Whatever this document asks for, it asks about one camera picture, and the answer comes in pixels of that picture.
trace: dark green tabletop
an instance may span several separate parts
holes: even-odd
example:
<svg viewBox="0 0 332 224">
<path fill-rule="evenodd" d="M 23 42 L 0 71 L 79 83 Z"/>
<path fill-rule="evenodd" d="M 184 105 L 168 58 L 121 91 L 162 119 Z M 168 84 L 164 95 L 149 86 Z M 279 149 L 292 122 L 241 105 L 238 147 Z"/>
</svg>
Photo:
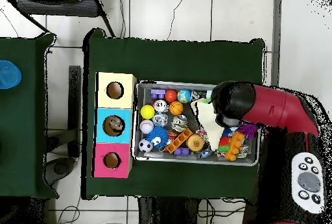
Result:
<svg viewBox="0 0 332 224">
<path fill-rule="evenodd" d="M 0 90 L 0 196 L 56 197 L 43 180 L 45 52 L 53 34 L 0 38 L 0 60 L 15 64 L 21 83 Z"/>
<path fill-rule="evenodd" d="M 218 84 L 261 83 L 264 41 L 171 42 L 104 38 L 100 29 L 84 40 L 82 195 L 145 195 L 196 198 L 251 197 L 257 175 L 252 167 L 135 160 L 127 179 L 91 177 L 96 71 L 131 73 L 138 80 Z"/>
</svg>

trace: gray tray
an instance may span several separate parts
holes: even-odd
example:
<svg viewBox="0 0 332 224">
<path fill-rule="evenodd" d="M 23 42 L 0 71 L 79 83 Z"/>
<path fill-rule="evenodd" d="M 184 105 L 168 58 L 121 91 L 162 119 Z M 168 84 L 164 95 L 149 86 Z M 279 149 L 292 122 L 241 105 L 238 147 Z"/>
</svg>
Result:
<svg viewBox="0 0 332 224">
<path fill-rule="evenodd" d="M 151 160 L 151 161 L 164 161 L 164 162 L 184 162 L 184 163 L 200 163 L 200 164 L 227 164 L 234 166 L 254 166 L 258 162 L 258 142 L 257 138 L 260 138 L 260 132 L 255 135 L 255 138 L 252 141 L 246 141 L 246 145 L 249 146 L 248 155 L 246 158 L 237 158 L 236 161 L 229 161 L 225 158 L 219 158 L 216 154 L 212 153 L 206 158 L 197 158 L 195 155 L 174 155 L 168 152 L 160 152 L 153 149 L 149 153 L 142 153 L 138 148 L 138 143 L 141 139 L 145 138 L 146 135 L 139 130 L 139 124 L 143 121 L 139 111 L 143 105 L 149 105 L 152 102 L 150 96 L 150 90 L 155 89 L 173 89 L 173 90 L 212 90 L 215 85 L 209 84 L 184 84 L 177 82 L 157 82 L 156 84 L 152 83 L 142 83 L 136 85 L 137 92 L 137 110 L 134 113 L 134 146 L 132 148 L 133 156 L 138 160 Z M 191 110 L 190 103 L 184 104 L 184 112 L 182 113 L 188 119 L 189 129 L 195 133 L 199 129 L 199 125 L 196 121 L 196 118 Z M 168 124 L 165 128 L 168 131 L 171 131 L 171 122 L 173 115 L 168 111 L 167 115 L 169 117 Z"/>
</svg>

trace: pink box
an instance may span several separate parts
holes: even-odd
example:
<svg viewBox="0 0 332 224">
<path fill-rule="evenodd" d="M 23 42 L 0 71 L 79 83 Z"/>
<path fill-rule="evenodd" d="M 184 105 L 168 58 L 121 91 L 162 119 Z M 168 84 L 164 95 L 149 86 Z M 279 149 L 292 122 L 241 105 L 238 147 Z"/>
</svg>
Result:
<svg viewBox="0 0 332 224">
<path fill-rule="evenodd" d="M 95 148 L 95 171 L 93 177 L 112 177 L 116 179 L 126 179 L 132 168 L 132 155 L 130 144 L 126 143 L 96 143 Z M 104 157 L 108 153 L 116 153 L 120 158 L 120 164 L 117 168 L 108 168 L 104 164 Z"/>
</svg>

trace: wooden block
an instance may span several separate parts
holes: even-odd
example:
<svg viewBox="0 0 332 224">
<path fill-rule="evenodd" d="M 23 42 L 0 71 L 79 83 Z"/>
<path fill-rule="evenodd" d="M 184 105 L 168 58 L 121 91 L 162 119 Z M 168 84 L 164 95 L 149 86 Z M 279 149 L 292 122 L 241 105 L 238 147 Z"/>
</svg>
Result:
<svg viewBox="0 0 332 224">
<path fill-rule="evenodd" d="M 126 179 L 132 169 L 130 144 L 96 143 L 92 177 Z"/>
<path fill-rule="evenodd" d="M 132 140 L 132 113 L 131 109 L 120 108 L 98 108 L 97 109 L 97 143 L 130 143 Z M 122 120 L 124 129 L 120 135 L 117 131 L 117 123 L 110 123 L 110 120 Z"/>
<path fill-rule="evenodd" d="M 136 78 L 132 74 L 98 72 L 97 106 L 133 108 L 135 83 Z"/>
</svg>

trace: red ball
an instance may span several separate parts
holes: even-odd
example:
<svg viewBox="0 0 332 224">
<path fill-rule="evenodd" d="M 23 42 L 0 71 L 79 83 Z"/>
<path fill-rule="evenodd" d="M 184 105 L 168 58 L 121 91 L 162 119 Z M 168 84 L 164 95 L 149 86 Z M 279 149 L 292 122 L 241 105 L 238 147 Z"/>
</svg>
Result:
<svg viewBox="0 0 332 224">
<path fill-rule="evenodd" d="M 165 99 L 167 102 L 171 103 L 176 101 L 177 96 L 178 94 L 176 93 L 175 90 L 166 90 Z"/>
</svg>

